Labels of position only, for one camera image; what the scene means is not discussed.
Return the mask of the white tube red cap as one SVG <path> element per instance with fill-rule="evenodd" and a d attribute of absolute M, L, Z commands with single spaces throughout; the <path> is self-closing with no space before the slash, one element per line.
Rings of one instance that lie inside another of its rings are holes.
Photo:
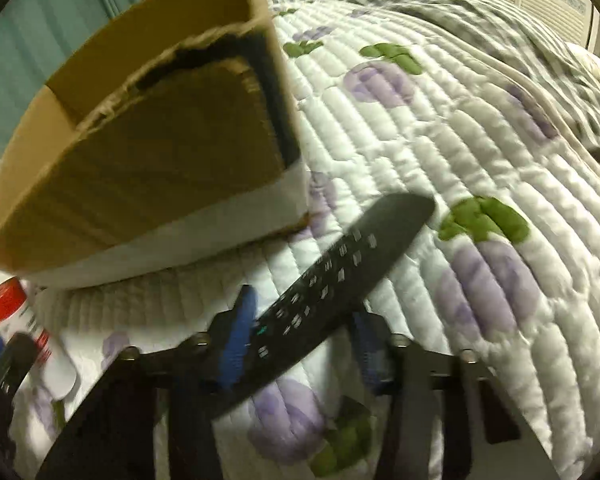
<path fill-rule="evenodd" d="M 36 372 L 54 400 L 65 399 L 76 386 L 78 372 L 60 342 L 36 317 L 18 278 L 0 284 L 0 335 L 9 341 L 16 333 L 28 335 L 38 348 Z"/>

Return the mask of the black remote control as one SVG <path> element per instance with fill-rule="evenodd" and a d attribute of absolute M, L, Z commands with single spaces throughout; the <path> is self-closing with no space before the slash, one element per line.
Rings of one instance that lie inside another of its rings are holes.
<path fill-rule="evenodd" d="M 378 198 L 268 310 L 254 318 L 244 374 L 211 402 L 211 416 L 232 410 L 319 346 L 388 274 L 431 218 L 427 196 Z"/>

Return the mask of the open cardboard box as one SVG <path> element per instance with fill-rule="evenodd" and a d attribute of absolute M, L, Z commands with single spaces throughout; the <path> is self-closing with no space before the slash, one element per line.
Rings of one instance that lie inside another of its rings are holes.
<path fill-rule="evenodd" d="M 105 284 L 306 224 L 266 0 L 143 0 L 36 94 L 0 166 L 0 270 Z"/>

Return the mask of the white floral quilted mat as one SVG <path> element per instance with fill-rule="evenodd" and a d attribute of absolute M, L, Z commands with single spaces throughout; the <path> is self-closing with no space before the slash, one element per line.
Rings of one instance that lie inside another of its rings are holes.
<path fill-rule="evenodd" d="M 579 477 L 600 452 L 600 164 L 542 87 L 435 24 L 335 0 L 271 8 L 310 222 L 188 266 L 37 292 L 79 394 L 125 344 L 177 344 L 242 285 L 268 307 L 376 198 L 421 192 L 436 214 L 368 306 L 427 349 L 474 349 L 558 474 Z"/>

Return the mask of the grey checkered duvet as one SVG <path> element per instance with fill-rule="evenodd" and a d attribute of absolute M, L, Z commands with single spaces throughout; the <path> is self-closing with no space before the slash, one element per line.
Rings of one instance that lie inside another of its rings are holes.
<path fill-rule="evenodd" d="M 272 0 L 275 3 L 326 0 Z M 559 105 L 600 164 L 600 58 L 505 0 L 335 0 L 421 18 L 513 67 Z"/>

